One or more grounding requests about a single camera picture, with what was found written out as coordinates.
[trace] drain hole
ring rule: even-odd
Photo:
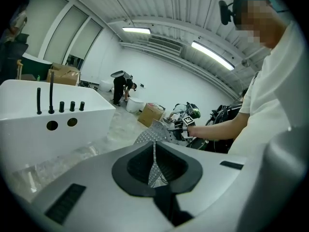
[[[73,127],[77,124],[77,119],[76,118],[70,118],[68,120],[68,126]]]
[[[46,125],[47,129],[50,131],[54,131],[58,128],[58,123],[54,120],[49,121]]]

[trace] air conditioning unit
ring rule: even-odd
[[[180,56],[180,53],[182,52],[182,49],[183,49],[182,46],[171,43],[169,41],[160,40],[156,38],[149,38],[147,42],[147,46],[171,53],[178,57]]]

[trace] headset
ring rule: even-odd
[[[219,1],[219,8],[220,8],[220,17],[221,22],[223,25],[227,25],[229,22],[231,22],[231,17],[233,18],[233,22],[235,25],[239,24],[237,21],[236,14],[241,7],[241,3],[246,0],[233,0],[232,3],[227,4],[225,1],[220,0]],[[276,3],[274,0],[269,0],[271,3],[271,6],[274,8],[274,10],[277,11],[277,13],[283,13],[288,10],[281,10],[280,6]]]

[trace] fluorescent light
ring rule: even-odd
[[[191,46],[193,48],[195,48],[196,50],[199,50],[202,53],[205,53],[206,55],[208,55],[209,57],[213,58],[217,62],[221,63],[229,71],[232,71],[234,69],[234,66],[230,62],[228,62],[227,60],[225,60],[223,57],[219,56],[215,52],[211,51],[207,47],[203,46],[202,44],[200,44],[200,43],[198,43],[196,41],[193,41]]]
[[[151,34],[150,29],[148,29],[148,28],[130,28],[130,27],[123,27],[122,29],[123,29],[125,32],[147,33],[147,34]]]

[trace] white floor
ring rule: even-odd
[[[98,91],[107,101],[112,99],[111,93]],[[117,107],[112,118],[108,135],[93,142],[87,147],[81,147],[70,154],[45,161],[7,176],[11,190],[29,202],[36,194],[84,159],[104,154],[109,151],[132,145],[146,126],[137,121],[138,116],[125,110],[125,105]]]

